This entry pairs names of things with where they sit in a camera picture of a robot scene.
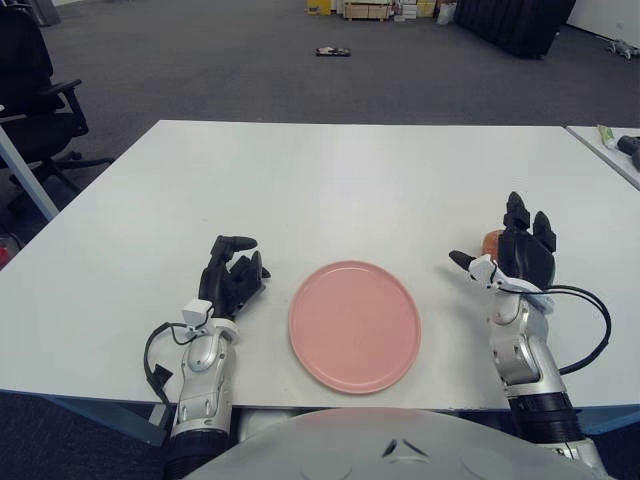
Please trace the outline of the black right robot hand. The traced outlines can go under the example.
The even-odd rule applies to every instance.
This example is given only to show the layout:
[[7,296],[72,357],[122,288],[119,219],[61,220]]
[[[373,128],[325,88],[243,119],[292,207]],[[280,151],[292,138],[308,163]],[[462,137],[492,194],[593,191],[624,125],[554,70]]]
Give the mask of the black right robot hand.
[[548,289],[555,276],[557,238],[547,215],[539,211],[531,216],[521,196],[512,192],[503,226],[485,236],[483,255],[452,250],[449,258],[489,289],[533,293]]

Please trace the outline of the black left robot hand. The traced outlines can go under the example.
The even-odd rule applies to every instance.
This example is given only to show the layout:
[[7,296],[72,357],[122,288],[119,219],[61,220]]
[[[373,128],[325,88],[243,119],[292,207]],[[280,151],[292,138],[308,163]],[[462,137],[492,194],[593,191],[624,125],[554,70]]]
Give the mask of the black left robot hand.
[[271,278],[263,266],[258,242],[250,237],[219,235],[201,274],[198,298],[209,301],[213,318],[235,320],[238,313],[265,289]]

